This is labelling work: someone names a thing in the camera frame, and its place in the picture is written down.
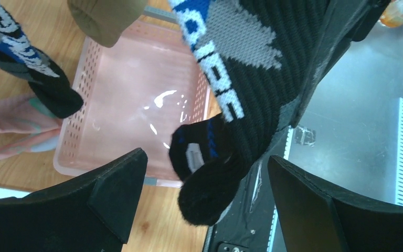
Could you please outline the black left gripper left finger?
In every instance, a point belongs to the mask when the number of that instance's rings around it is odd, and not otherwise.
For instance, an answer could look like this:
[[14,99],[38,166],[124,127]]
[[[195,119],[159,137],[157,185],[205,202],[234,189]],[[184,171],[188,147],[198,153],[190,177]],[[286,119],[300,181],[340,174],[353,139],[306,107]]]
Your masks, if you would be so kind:
[[0,251],[120,251],[128,242],[147,167],[137,148],[22,198],[0,199]]

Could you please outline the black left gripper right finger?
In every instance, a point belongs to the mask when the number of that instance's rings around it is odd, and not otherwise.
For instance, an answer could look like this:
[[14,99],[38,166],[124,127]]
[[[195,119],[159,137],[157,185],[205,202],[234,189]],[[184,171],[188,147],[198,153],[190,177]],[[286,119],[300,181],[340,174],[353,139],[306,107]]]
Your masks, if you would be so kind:
[[352,192],[277,155],[268,173],[288,251],[403,251],[403,206]]

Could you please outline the black blue patterned sock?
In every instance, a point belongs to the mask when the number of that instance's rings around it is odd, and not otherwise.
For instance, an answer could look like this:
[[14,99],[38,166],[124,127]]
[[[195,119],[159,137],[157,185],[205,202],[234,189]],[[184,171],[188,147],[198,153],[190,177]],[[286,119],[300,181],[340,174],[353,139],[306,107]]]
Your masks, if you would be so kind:
[[329,1],[170,1],[221,113],[181,125],[169,158],[181,214],[211,226],[283,136],[304,91]]

